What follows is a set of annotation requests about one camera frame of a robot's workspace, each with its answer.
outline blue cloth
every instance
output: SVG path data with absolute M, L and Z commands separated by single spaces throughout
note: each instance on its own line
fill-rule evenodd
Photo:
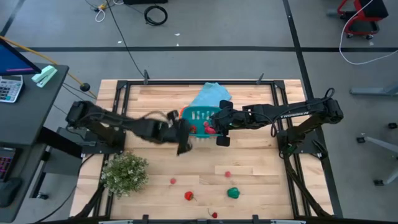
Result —
M 205 83 L 190 106 L 219 106 L 221 100 L 230 100 L 232 96 L 218 83 Z

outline calculator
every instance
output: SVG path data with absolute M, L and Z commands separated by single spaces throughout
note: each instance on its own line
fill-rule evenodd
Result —
M 22 75 L 0 76 L 0 102 L 15 103 L 23 86 Z

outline green plant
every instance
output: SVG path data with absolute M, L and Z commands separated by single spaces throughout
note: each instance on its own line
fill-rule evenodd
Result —
M 106 163 L 101 181 L 118 198 L 122 195 L 130 196 L 130 191 L 140 191 L 148 182 L 145 171 L 147 166 L 146 159 L 133 154 L 116 155 L 113 160 Z

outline green toy vegetable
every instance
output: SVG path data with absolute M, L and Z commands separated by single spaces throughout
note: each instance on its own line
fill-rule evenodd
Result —
M 237 199 L 241 193 L 239 192 L 239 190 L 238 190 L 237 187 L 233 187 L 233 188 L 231 188 L 231 189 L 228 189 L 228 190 L 226 191 L 226 194 L 227 194 L 229 197 L 231 197 L 231 198 Z

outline wooden table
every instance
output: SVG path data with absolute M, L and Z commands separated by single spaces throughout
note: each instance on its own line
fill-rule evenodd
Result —
M 305 101 L 300 80 L 284 81 L 289 103 Z M 97 105 L 112 110 L 116 84 L 117 80 L 101 82 Z M 236 109 L 251 104 L 272 104 L 271 88 L 225 87 Z M 180 110 L 188 106 L 200 90 L 201 85 L 133 86 L 127 116 L 138 118 L 152 110 L 164 113 Z M 294 125 L 305 119 L 306 116 L 294 118 Z M 194 141 L 193 151 L 177 157 L 177 145 L 155 145 L 128 132 L 125 150 L 148 160 L 149 183 L 142 192 L 132 193 L 130 197 L 115 197 L 111 218 L 141 219 L 143 214 L 148 214 L 150 219 L 211 218 L 208 210 L 217 212 L 219 219 L 251 219 L 253 214 L 258 214 L 260 219 L 293 218 L 284 163 L 278 157 L 277 141 L 270 135 L 270 126 L 230 131 L 229 135 L 230 147 Z M 300 158 L 307 188 L 327 212 L 333 213 L 320 161 L 305 154 Z M 81 168 L 70 215 L 78 213 L 96 190 L 102 159 L 103 155 L 95 155 Z M 227 170 L 232 177 L 224 176 Z M 171 178 L 176 178 L 175 185 L 170 185 Z M 240 190 L 238 199 L 226 196 L 230 187 Z M 186 191 L 194 192 L 196 200 L 185 200 Z M 296 194 L 303 214 L 297 188 Z M 104 213 L 105 201 L 103 197 L 100 214 Z

